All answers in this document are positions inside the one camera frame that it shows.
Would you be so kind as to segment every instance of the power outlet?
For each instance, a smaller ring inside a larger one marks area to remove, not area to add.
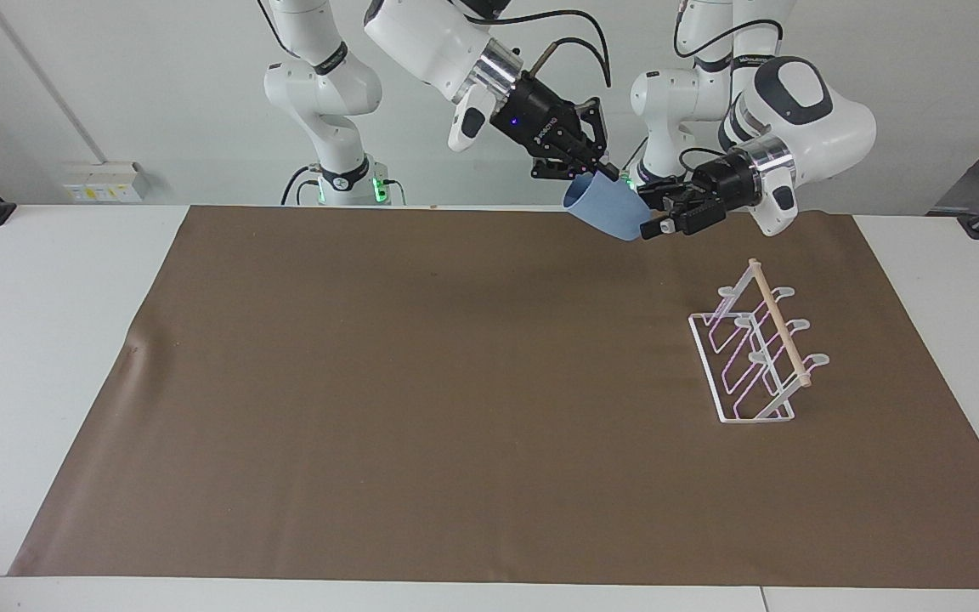
[[[100,166],[67,167],[69,178],[63,183],[76,202],[141,202],[149,193],[149,182],[137,163],[106,162]]]

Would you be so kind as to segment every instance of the brown mat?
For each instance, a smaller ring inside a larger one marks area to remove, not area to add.
[[[786,425],[687,325],[750,257]],[[194,208],[11,574],[979,588],[979,441],[850,218]]]

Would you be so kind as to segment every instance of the blue plastic cup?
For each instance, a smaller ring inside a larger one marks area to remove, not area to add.
[[[602,172],[581,174],[564,194],[564,209],[615,239],[641,237],[641,224],[652,219],[648,205],[625,181],[611,181]]]

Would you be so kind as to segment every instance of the white robot link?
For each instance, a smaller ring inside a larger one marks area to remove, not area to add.
[[[642,228],[645,237],[692,234],[743,207],[766,235],[780,233],[799,213],[796,189],[850,169],[874,146],[870,109],[836,93],[807,59],[777,56],[793,5],[680,4],[673,45],[694,59],[693,69],[642,74],[631,93],[648,124],[648,148],[629,177],[665,213]],[[700,164],[690,181],[683,154],[695,142],[686,121],[722,121],[717,137],[726,151]]]
[[[534,178],[573,179],[598,171],[618,179],[618,169],[606,157],[599,99],[575,105],[560,98],[523,69],[519,55],[490,36],[489,25],[507,4],[372,0],[365,32],[398,65],[457,105],[448,137],[452,150],[470,147],[492,124],[534,158]]]
[[[271,104],[312,140],[319,156],[311,169],[321,175],[320,201],[388,204],[383,186],[388,168],[366,155],[357,125],[348,119],[376,111],[383,96],[380,77],[339,35],[329,0],[269,0],[269,5],[280,42],[298,59],[270,66],[263,86]]]

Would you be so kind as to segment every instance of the wooden rod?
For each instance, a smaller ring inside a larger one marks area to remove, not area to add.
[[[765,299],[766,307],[772,314],[772,322],[777,326],[780,340],[784,342],[784,351],[788,352],[788,358],[792,360],[792,367],[795,368],[795,375],[800,379],[800,385],[811,387],[811,373],[807,372],[807,368],[803,365],[803,356],[800,355],[799,348],[795,346],[795,341],[792,340],[792,332],[788,331],[788,322],[784,320],[784,313],[781,313],[777,299],[773,298],[769,281],[765,278],[765,272],[761,271],[761,261],[751,259],[750,270],[754,271],[754,280],[757,281],[758,289],[761,290],[761,299]]]

